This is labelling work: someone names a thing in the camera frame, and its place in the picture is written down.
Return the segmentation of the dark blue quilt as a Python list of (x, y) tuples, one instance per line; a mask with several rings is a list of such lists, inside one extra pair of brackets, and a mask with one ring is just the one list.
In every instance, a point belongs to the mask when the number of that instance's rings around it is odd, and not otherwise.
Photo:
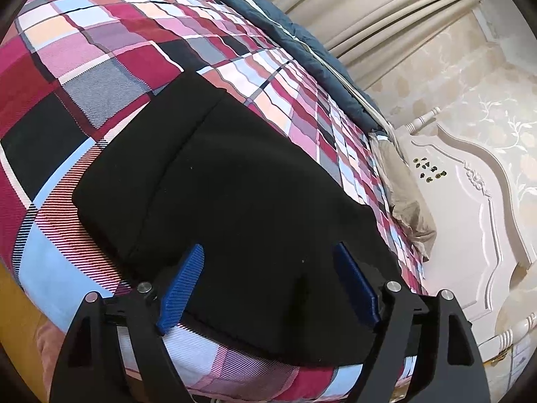
[(267, 0), (219, 1), (244, 16), (289, 53), (362, 131), (387, 135), (393, 130), (372, 98), (354, 84), (343, 64), (276, 5)]

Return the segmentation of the white carved bed footboard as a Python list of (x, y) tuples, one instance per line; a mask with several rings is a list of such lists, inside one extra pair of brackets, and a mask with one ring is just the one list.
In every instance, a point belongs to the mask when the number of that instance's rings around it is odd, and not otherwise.
[(536, 261), (518, 223), (510, 174), (491, 150), (452, 135), (438, 120), (439, 108), (397, 129), (409, 168), (437, 226), (424, 265), (431, 294), (456, 296), (478, 344), (491, 390), (505, 393), (532, 356), (531, 310), (500, 330), (498, 317), (515, 277)]

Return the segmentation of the black pants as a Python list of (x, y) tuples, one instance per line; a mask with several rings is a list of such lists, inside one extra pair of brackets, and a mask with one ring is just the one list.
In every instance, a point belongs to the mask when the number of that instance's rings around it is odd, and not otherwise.
[(131, 285), (192, 245), (205, 263), (183, 323), (299, 367), (358, 365), (374, 333), (334, 269), (344, 244), (371, 277), (400, 280), (372, 209), (257, 114), (186, 72), (87, 168), (79, 219)]

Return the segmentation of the brown pillow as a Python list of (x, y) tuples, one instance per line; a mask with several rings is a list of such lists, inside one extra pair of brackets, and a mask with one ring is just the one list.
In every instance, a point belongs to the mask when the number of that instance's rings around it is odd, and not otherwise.
[(429, 207), (408, 165), (387, 136), (370, 134), (369, 140), (390, 213), (427, 262), (437, 237), (437, 227)]

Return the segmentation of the beige curtain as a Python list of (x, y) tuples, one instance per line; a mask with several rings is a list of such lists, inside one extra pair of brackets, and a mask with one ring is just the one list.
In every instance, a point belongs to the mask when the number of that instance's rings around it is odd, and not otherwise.
[(372, 86), (404, 58), (480, 0), (267, 0), (305, 27), (343, 64), (361, 88)]

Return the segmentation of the plaid bed blanket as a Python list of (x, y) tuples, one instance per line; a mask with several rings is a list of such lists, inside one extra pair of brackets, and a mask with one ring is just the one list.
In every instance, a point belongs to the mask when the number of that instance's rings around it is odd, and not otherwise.
[[(65, 333), (53, 401), (387, 401), (411, 379), (420, 329), (374, 367), (392, 290), (418, 298), (422, 257), (392, 217), (369, 135), (302, 65), (219, 0), (8, 0), (1, 11), (1, 259)], [(371, 277), (381, 321), (364, 362), (299, 367), (209, 339), (183, 323), (156, 328), (159, 294), (179, 261), (131, 285), (82, 225), (72, 195), (87, 168), (176, 77), (224, 89), (370, 207), (400, 280)]]

